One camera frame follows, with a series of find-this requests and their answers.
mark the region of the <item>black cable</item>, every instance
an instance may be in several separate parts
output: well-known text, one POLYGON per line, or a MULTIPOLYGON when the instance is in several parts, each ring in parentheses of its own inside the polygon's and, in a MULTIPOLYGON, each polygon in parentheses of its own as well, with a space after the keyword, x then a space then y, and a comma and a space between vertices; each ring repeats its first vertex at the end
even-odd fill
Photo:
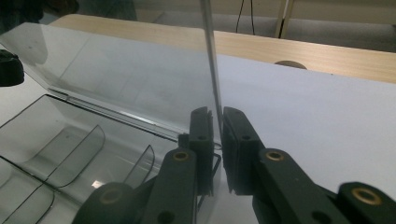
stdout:
POLYGON ((241 9, 239 10, 238 21, 236 22, 236 29, 235 29, 236 33, 238 33, 238 24, 239 24, 239 19, 241 19, 242 8, 244 8, 244 3, 245 3, 245 0, 242 0, 241 9))
POLYGON ((250 18, 251 18, 251 28, 253 29, 253 34, 255 35, 254 22, 253 22, 253 0, 250 0, 250 18))

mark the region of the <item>floor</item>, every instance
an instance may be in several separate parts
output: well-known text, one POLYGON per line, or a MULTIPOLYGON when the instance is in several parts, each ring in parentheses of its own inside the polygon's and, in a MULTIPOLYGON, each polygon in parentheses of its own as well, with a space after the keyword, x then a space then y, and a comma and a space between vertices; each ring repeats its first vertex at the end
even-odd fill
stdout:
MULTIPOLYGON (((102 16, 123 20, 135 20, 134 6, 127 1, 78 0, 78 14, 102 16)), ((57 18, 46 14, 42 23, 57 18)), ((237 15, 213 15, 215 30, 235 32, 237 15)), ((275 18, 254 17, 255 35, 273 37, 276 29, 275 18)), ((181 26, 202 26, 199 13, 163 12, 156 23, 181 26)), ((238 33, 253 35, 250 16, 241 16, 238 33)), ((287 39, 318 44, 342 46, 356 49, 372 49, 396 52, 396 25, 363 24, 333 21, 291 20, 287 39)))

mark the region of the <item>wooden countertop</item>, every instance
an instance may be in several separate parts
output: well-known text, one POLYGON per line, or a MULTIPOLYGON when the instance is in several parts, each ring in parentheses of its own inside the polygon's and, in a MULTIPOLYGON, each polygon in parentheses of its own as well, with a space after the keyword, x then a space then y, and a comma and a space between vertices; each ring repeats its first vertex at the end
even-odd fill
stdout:
MULTIPOLYGON (((137 21, 67 15, 52 26, 169 45, 201 48, 203 31, 137 21)), ((215 31, 218 54, 266 63, 294 61, 308 70, 396 83, 396 53, 215 31)))

